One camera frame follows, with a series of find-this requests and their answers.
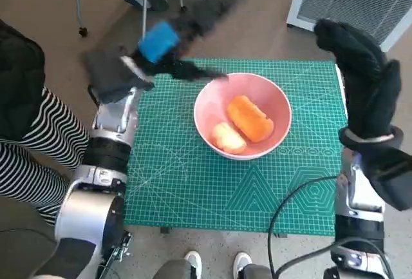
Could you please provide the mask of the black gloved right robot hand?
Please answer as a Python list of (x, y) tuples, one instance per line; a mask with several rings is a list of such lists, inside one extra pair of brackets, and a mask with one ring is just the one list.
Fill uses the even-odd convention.
[(343, 75), (351, 133), (364, 140), (392, 135), (402, 86), (399, 61), (387, 59), (370, 34), (348, 23), (320, 19), (314, 33), (318, 47), (335, 56)]

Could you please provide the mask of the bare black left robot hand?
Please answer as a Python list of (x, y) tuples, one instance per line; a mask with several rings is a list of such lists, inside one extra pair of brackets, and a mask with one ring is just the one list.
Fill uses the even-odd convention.
[(130, 57), (148, 76), (169, 74), (183, 81), (225, 78), (225, 73), (199, 68), (184, 61), (183, 56), (197, 38), (210, 34), (240, 2), (242, 0), (197, 0), (150, 28)]

